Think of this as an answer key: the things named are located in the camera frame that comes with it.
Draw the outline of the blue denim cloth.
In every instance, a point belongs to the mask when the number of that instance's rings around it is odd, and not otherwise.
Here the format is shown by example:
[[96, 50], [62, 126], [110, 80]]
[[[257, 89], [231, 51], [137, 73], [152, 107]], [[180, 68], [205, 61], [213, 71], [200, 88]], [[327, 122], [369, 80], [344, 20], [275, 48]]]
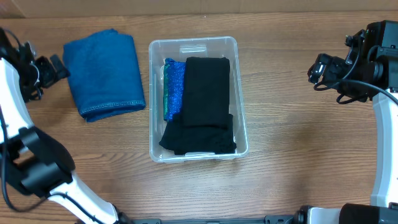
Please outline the blue denim cloth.
[[146, 107], [134, 39], [102, 30], [63, 46], [68, 84], [88, 123]]

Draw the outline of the sparkly blue green cloth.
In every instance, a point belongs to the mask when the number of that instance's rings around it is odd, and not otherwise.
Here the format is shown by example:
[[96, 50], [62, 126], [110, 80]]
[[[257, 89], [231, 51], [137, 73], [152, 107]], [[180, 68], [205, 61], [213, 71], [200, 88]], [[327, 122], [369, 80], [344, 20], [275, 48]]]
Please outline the sparkly blue green cloth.
[[185, 68], [185, 62], [178, 62], [172, 58], [165, 59], [163, 95], [165, 121], [173, 120], [174, 114], [178, 114], [181, 110]]

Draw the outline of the black cloth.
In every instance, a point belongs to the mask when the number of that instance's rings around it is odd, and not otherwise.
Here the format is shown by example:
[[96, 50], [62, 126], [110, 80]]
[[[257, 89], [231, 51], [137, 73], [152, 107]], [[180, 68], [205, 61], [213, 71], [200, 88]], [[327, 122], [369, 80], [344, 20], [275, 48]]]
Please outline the black cloth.
[[223, 58], [186, 60], [182, 119], [186, 127], [227, 127], [230, 63]]
[[185, 127], [180, 114], [166, 125], [159, 145], [171, 150], [175, 155], [189, 152], [214, 152], [215, 154], [232, 154], [237, 147], [233, 140], [233, 115], [229, 114], [227, 127], [196, 126]]

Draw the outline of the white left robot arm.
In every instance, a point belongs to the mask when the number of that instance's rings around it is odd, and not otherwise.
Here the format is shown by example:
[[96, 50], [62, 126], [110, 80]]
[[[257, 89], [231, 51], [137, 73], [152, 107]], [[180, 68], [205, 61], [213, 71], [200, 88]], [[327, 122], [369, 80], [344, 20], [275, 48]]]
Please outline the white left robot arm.
[[7, 206], [7, 186], [22, 195], [36, 195], [72, 212], [82, 223], [126, 223], [127, 218], [97, 196], [76, 174], [67, 149], [37, 128], [26, 104], [40, 100], [43, 90], [70, 76], [57, 55], [36, 57], [30, 43], [13, 46], [13, 33], [1, 29], [1, 190]]

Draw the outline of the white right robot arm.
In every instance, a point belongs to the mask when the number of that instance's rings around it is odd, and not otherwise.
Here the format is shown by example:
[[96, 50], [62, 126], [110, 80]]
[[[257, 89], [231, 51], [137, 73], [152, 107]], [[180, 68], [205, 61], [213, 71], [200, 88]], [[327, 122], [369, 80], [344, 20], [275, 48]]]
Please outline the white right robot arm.
[[304, 206], [292, 223], [397, 223], [397, 22], [370, 23], [345, 44], [346, 58], [319, 54], [308, 80], [316, 91], [336, 90], [341, 105], [372, 101], [377, 152], [370, 204]]

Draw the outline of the clear plastic storage bin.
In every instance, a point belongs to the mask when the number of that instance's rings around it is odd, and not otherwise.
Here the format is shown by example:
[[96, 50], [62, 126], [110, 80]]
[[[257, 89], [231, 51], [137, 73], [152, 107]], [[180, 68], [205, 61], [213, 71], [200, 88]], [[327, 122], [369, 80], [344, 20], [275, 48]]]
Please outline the clear plastic storage bin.
[[155, 40], [149, 78], [153, 161], [227, 160], [249, 152], [233, 37]]

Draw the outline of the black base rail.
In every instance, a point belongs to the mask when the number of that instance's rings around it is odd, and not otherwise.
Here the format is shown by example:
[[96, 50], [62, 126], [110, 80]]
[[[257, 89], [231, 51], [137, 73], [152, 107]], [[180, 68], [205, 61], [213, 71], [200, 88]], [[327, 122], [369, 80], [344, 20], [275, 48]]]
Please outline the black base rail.
[[302, 212], [295, 215], [266, 215], [264, 218], [222, 218], [161, 220], [159, 218], [133, 219], [130, 224], [304, 224], [307, 218]]

